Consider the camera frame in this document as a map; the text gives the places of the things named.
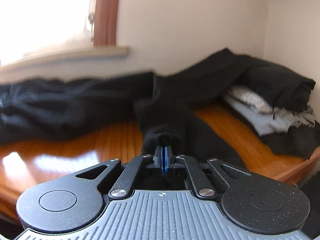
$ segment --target bright window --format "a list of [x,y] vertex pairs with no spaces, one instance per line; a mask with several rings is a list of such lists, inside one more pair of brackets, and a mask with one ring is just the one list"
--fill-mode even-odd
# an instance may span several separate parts
[[89,5],[90,0],[0,0],[1,65],[52,45],[90,42]]

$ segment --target crosshair symbol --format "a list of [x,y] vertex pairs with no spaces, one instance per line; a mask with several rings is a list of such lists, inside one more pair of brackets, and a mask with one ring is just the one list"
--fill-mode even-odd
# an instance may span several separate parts
[[165,192],[160,192],[158,195],[159,195],[160,197],[165,197],[165,196],[167,195],[167,193],[165,193]]

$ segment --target window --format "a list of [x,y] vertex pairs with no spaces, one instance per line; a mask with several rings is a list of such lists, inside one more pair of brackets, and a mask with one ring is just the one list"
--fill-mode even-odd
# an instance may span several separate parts
[[115,45],[117,8],[118,0],[0,0],[1,65],[46,52]]

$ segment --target gray cloth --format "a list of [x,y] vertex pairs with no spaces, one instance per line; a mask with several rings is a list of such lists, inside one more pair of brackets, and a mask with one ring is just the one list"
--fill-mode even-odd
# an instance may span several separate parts
[[299,127],[302,124],[314,127],[315,119],[312,108],[300,114],[292,114],[285,109],[277,109],[271,114],[255,112],[250,106],[225,94],[224,100],[244,118],[246,118],[255,128],[259,136],[287,132],[290,126]]

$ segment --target white cloth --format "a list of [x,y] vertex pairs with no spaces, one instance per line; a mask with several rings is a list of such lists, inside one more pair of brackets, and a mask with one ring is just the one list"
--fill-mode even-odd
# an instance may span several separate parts
[[315,116],[310,106],[299,114],[278,107],[272,110],[262,97],[243,86],[233,86],[223,98],[254,126],[260,136],[287,132],[290,126],[315,126]]
[[3,235],[0,235],[0,240],[9,240],[9,239],[5,238]]
[[227,93],[257,113],[271,114],[273,112],[272,107],[261,96],[245,86],[232,86]]

